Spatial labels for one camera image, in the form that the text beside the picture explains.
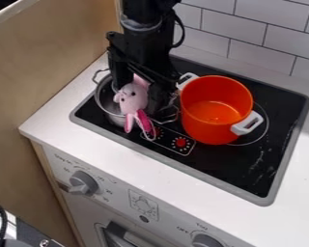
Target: tile backsplash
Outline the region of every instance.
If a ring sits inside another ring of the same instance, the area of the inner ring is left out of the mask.
[[[309,79],[309,0],[182,0],[175,10],[183,45]]]

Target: white knob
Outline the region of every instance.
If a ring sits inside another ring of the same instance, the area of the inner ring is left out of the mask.
[[[192,240],[192,247],[224,247],[224,246],[209,235],[197,234]]]
[[[99,191],[98,183],[87,173],[76,171],[70,177],[72,187],[69,192],[74,195],[92,196]]]

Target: oven door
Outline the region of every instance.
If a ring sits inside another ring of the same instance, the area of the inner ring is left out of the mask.
[[[176,247],[113,208],[61,190],[86,247]]]
[[[103,240],[103,247],[158,247],[114,222],[110,222],[106,228],[95,224],[95,228],[98,238]]]

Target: wooden panel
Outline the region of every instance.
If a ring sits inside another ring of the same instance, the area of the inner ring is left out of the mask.
[[[28,141],[17,127],[91,64],[118,30],[113,0],[41,0],[0,24],[0,204],[76,246]]]
[[[79,234],[79,231],[77,230],[77,228],[75,226],[75,223],[74,223],[74,220],[73,220],[73,218],[70,214],[70,210],[68,208],[68,205],[65,202],[65,199],[62,195],[62,192],[60,191],[60,188],[59,188],[57,181],[56,181],[56,179],[53,175],[49,161],[47,160],[47,158],[45,156],[45,153],[44,153],[42,146],[38,143],[33,142],[33,141],[31,141],[31,143],[32,143],[34,151],[36,152],[36,154],[38,156],[39,161],[42,164],[42,167],[43,167],[43,170],[46,174],[46,177],[48,178],[48,180],[51,184],[53,192],[55,193],[56,198],[57,198],[62,210],[64,211],[69,223],[70,223],[70,227],[71,227],[71,229],[72,229],[72,231],[75,235],[75,238],[77,239],[77,242],[79,243],[79,246],[84,246],[84,242],[82,241],[81,235]]]

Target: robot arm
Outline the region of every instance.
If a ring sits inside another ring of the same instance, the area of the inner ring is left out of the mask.
[[[176,90],[179,74],[169,52],[181,44],[173,44],[174,26],[181,20],[173,7],[181,0],[123,0],[121,24],[124,33],[109,32],[107,38],[109,67],[117,89],[137,73],[151,82],[148,113],[168,103]]]

